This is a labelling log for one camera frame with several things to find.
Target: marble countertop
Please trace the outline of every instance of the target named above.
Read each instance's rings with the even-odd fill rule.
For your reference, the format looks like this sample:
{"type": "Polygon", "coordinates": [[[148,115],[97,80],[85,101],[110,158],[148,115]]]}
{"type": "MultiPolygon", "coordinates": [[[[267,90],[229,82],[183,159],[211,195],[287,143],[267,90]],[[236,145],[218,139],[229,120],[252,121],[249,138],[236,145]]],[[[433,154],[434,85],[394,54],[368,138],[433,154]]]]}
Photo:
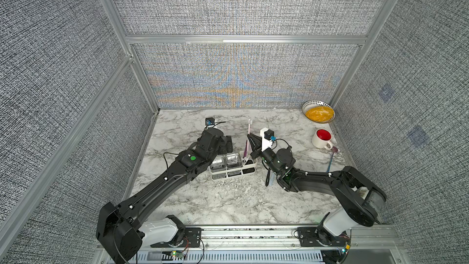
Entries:
{"type": "MultiPolygon", "coordinates": [[[[253,119],[251,132],[259,135],[263,127],[275,132],[292,146],[295,167],[305,171],[324,172],[331,151],[311,143],[317,128],[330,131],[328,124],[309,121],[300,110],[162,110],[157,118],[132,194],[143,189],[166,169],[163,152],[178,153],[195,142],[204,128],[206,117],[226,121],[218,128],[231,135],[234,151],[244,150],[248,119],[253,119]]],[[[342,149],[340,141],[332,142],[342,149]]],[[[286,145],[279,141],[279,147],[286,145]]],[[[168,164],[174,160],[167,155],[168,164]]],[[[348,165],[344,151],[336,153],[331,171],[348,165]]],[[[277,182],[266,187],[267,170],[258,165],[256,173],[242,178],[213,181],[208,171],[181,187],[161,204],[148,221],[176,215],[184,224],[291,224],[319,223],[324,214],[339,207],[334,196],[313,192],[286,192],[277,182]]]]}

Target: bowl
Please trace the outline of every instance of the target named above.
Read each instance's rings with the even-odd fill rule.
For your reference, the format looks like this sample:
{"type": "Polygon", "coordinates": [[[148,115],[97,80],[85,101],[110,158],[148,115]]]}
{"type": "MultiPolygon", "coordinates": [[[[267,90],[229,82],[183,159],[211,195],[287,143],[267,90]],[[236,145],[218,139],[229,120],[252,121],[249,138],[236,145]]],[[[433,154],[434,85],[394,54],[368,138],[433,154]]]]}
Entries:
{"type": "MultiPolygon", "coordinates": [[[[322,101],[318,101],[318,100],[310,100],[310,101],[307,101],[303,104],[301,110],[303,111],[303,115],[304,117],[306,117],[306,112],[308,110],[310,110],[311,108],[314,108],[314,107],[318,107],[318,106],[327,106],[329,108],[332,108],[329,104],[327,103],[324,103],[322,101]]],[[[334,120],[335,118],[335,112],[334,114],[332,115],[331,119],[330,120],[326,120],[326,121],[321,121],[321,122],[318,122],[318,121],[313,121],[311,120],[312,122],[317,122],[319,124],[326,124],[326,123],[330,123],[332,120],[334,120]]]]}

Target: mug handle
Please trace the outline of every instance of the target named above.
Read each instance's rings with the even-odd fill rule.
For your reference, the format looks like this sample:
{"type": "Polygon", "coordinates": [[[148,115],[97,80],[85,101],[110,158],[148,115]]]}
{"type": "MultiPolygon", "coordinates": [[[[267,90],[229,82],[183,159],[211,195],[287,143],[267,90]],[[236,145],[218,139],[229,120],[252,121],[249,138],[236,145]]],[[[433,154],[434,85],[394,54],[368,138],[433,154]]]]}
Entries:
{"type": "Polygon", "coordinates": [[[327,141],[327,145],[324,146],[324,148],[328,149],[328,150],[332,150],[332,147],[334,147],[334,145],[331,143],[331,141],[327,141]]]}

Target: cable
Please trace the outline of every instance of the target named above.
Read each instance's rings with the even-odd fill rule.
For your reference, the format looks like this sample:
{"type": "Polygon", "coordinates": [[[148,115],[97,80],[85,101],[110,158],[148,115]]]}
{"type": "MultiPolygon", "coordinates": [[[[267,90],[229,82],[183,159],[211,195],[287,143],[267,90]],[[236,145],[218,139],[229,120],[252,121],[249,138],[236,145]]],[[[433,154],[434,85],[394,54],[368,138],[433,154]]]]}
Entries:
{"type": "Polygon", "coordinates": [[[114,247],[116,248],[116,251],[117,251],[117,253],[119,253],[119,256],[122,258],[122,260],[124,260],[124,261],[126,262],[126,264],[130,264],[129,262],[127,262],[127,260],[124,258],[124,256],[122,256],[122,254],[120,253],[119,249],[117,248],[117,244],[116,244],[116,228],[117,228],[117,224],[114,226],[114,232],[113,232],[114,247]]]}
{"type": "Polygon", "coordinates": [[[270,170],[270,169],[269,169],[268,167],[266,167],[266,165],[264,164],[264,160],[263,160],[263,159],[261,159],[261,162],[262,162],[262,165],[264,166],[265,169],[270,170]]]}
{"type": "Polygon", "coordinates": [[[182,250],[181,253],[184,253],[184,251],[185,251],[185,250],[188,248],[188,246],[189,246],[189,239],[188,239],[187,237],[184,237],[184,238],[185,238],[186,241],[187,241],[187,245],[186,245],[186,247],[184,248],[184,250],[182,250]]]}
{"type": "Polygon", "coordinates": [[[287,247],[289,250],[298,250],[298,249],[301,249],[302,247],[299,247],[299,248],[295,248],[295,249],[292,249],[290,248],[290,246],[287,246],[284,242],[280,242],[282,243],[282,245],[284,245],[285,247],[287,247]]]}
{"type": "Polygon", "coordinates": [[[163,153],[163,158],[165,159],[165,162],[166,162],[166,169],[168,169],[169,166],[168,166],[168,161],[166,160],[165,154],[179,155],[179,153],[171,153],[171,152],[165,152],[165,153],[163,153]]]}
{"type": "Polygon", "coordinates": [[[187,249],[187,253],[184,255],[184,258],[182,258],[183,263],[186,261],[187,255],[189,255],[189,249],[187,249]]]}
{"type": "Polygon", "coordinates": [[[205,255],[205,245],[203,244],[203,241],[202,241],[202,238],[200,236],[197,236],[197,238],[200,240],[200,242],[202,243],[202,257],[200,258],[200,260],[197,262],[197,264],[200,263],[200,261],[202,261],[203,259],[203,256],[205,255]]]}
{"type": "Polygon", "coordinates": [[[207,251],[213,251],[214,249],[218,249],[219,247],[221,247],[221,245],[223,245],[225,242],[221,242],[221,244],[219,244],[218,246],[214,247],[213,249],[208,249],[207,251]]]}
{"type": "Polygon", "coordinates": [[[226,121],[215,122],[215,123],[213,123],[213,125],[205,126],[205,128],[204,128],[203,130],[205,131],[206,129],[208,129],[209,126],[214,127],[214,126],[216,126],[216,125],[219,125],[219,124],[222,124],[222,123],[225,123],[225,122],[226,122],[226,121]]]}
{"type": "MultiPolygon", "coordinates": [[[[352,245],[352,229],[350,229],[350,237],[349,237],[348,245],[349,246],[352,245]]],[[[344,255],[344,257],[342,258],[342,260],[340,261],[339,264],[342,264],[343,262],[345,262],[345,258],[347,258],[347,255],[349,254],[349,251],[350,251],[350,249],[344,253],[345,255],[344,255]]]]}
{"type": "Polygon", "coordinates": [[[287,145],[290,147],[290,144],[289,144],[287,141],[285,141],[284,139],[275,139],[275,140],[276,140],[276,141],[277,141],[277,140],[284,141],[284,142],[287,143],[287,145]]]}

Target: yellow food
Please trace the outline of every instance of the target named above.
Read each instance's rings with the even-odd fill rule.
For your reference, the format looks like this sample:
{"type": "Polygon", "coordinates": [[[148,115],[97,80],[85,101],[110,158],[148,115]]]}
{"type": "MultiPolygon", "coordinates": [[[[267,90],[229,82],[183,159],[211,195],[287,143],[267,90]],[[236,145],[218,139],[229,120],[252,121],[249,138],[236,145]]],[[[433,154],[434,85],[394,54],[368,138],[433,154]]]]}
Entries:
{"type": "Polygon", "coordinates": [[[305,115],[312,121],[325,122],[332,118],[334,115],[334,109],[327,106],[318,106],[308,110],[305,115]]]}

